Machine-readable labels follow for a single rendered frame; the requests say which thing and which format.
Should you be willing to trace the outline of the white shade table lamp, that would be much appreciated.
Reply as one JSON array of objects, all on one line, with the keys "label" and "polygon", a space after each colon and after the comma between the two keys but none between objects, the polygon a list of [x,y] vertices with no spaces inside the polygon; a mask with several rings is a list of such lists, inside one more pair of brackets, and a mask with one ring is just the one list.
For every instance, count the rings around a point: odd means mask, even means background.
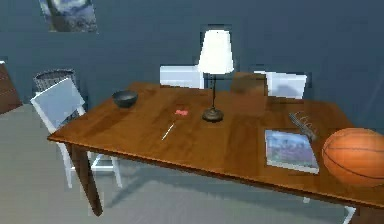
[{"label": "white shade table lamp", "polygon": [[215,106],[217,76],[234,71],[229,31],[215,29],[205,32],[198,61],[198,70],[211,76],[212,88],[212,105],[203,112],[202,119],[212,123],[220,122],[223,120],[224,114]]}]

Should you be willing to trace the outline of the brown wooden dining table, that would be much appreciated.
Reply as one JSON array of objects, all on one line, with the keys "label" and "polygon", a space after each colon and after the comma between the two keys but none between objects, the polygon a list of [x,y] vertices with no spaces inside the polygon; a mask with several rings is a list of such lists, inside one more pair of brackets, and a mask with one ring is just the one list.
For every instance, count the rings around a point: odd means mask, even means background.
[{"label": "brown wooden dining table", "polygon": [[[138,92],[135,105],[118,108],[106,100],[50,135],[67,146],[80,182],[95,215],[101,215],[99,195],[87,159],[88,152],[139,160],[244,184],[270,188],[356,208],[351,224],[384,224],[384,186],[356,188],[338,182],[326,168],[316,175],[271,167],[265,162],[265,130],[294,131],[288,114],[300,111],[317,128],[314,153],[334,131],[351,123],[334,103],[260,98],[259,113],[236,110],[234,95],[216,94],[215,106],[224,114],[220,122],[207,122],[202,114],[212,105],[208,90],[131,84]],[[187,110],[187,116],[176,110]],[[168,136],[162,136],[175,123]]]}]

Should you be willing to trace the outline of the thin white pencil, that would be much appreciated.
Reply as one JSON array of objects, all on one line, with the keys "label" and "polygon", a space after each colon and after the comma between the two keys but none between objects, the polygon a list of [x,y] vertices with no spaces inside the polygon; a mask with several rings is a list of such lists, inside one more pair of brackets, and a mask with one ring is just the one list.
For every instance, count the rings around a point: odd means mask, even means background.
[{"label": "thin white pencil", "polygon": [[167,131],[164,133],[164,135],[162,136],[162,141],[168,136],[169,132],[173,129],[175,123],[172,123],[169,128],[167,129]]}]

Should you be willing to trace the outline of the blue picture book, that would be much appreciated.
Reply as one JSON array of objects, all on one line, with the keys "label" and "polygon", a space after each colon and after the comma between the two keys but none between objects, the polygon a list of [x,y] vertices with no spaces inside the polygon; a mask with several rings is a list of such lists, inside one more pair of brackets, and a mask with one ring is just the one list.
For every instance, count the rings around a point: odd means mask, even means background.
[{"label": "blue picture book", "polygon": [[266,130],[265,145],[266,163],[269,166],[319,173],[317,159],[305,135]]}]

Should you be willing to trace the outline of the orange basketball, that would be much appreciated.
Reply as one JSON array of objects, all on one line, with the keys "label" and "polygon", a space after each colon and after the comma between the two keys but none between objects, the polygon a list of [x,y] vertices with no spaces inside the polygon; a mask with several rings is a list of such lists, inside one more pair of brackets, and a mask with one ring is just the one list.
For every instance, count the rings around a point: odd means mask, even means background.
[{"label": "orange basketball", "polygon": [[361,187],[384,185],[384,135],[365,128],[345,128],[328,137],[323,163],[340,182]]}]

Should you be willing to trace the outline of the white chair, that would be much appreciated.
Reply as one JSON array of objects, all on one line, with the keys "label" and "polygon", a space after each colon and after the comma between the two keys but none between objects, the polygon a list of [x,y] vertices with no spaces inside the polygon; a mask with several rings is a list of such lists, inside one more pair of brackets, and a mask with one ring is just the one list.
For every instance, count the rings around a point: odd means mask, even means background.
[{"label": "white chair", "polygon": [[204,88],[203,73],[196,65],[188,66],[161,66],[159,71],[161,85]]},{"label": "white chair", "polygon": [[[71,78],[66,78],[46,90],[38,92],[30,102],[50,134],[62,127],[64,121],[74,112],[77,112],[79,116],[85,114],[83,108],[85,101]],[[102,154],[93,157],[92,153],[88,152],[87,156],[92,161],[91,169],[93,171],[113,172],[117,186],[122,187],[122,179],[116,157],[109,157],[111,160],[110,165],[100,165],[103,158]]]},{"label": "white chair", "polygon": [[267,79],[269,96],[302,99],[307,82],[306,75],[257,71]]}]

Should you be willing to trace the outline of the brown cardboard box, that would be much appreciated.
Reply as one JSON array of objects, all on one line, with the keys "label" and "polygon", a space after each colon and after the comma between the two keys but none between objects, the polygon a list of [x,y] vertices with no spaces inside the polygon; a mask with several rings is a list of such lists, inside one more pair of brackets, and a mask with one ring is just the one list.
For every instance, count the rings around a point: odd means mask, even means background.
[{"label": "brown cardboard box", "polygon": [[235,93],[255,93],[266,95],[267,79],[264,74],[236,72],[233,76],[230,90]]}]

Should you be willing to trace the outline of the blue framed wall picture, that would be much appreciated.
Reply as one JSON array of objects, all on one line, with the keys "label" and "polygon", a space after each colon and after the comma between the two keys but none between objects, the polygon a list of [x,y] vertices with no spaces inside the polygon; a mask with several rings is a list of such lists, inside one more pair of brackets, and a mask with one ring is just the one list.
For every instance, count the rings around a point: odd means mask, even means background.
[{"label": "blue framed wall picture", "polygon": [[50,32],[97,33],[92,0],[38,0]]}]

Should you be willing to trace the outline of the dark grey bowl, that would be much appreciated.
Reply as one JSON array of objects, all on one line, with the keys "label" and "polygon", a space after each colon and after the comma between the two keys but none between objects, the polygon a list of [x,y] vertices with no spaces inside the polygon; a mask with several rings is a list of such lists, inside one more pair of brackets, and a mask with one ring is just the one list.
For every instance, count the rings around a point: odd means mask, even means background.
[{"label": "dark grey bowl", "polygon": [[138,99],[138,94],[131,90],[117,91],[112,95],[114,103],[120,108],[129,108]]}]

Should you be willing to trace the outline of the brown wooden cabinet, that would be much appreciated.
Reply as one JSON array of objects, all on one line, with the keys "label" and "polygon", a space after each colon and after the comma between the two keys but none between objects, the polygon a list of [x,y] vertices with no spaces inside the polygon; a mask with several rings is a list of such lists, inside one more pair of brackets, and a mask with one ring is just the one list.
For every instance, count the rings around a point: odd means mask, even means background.
[{"label": "brown wooden cabinet", "polygon": [[16,88],[8,74],[4,61],[0,61],[0,114],[22,105]]}]

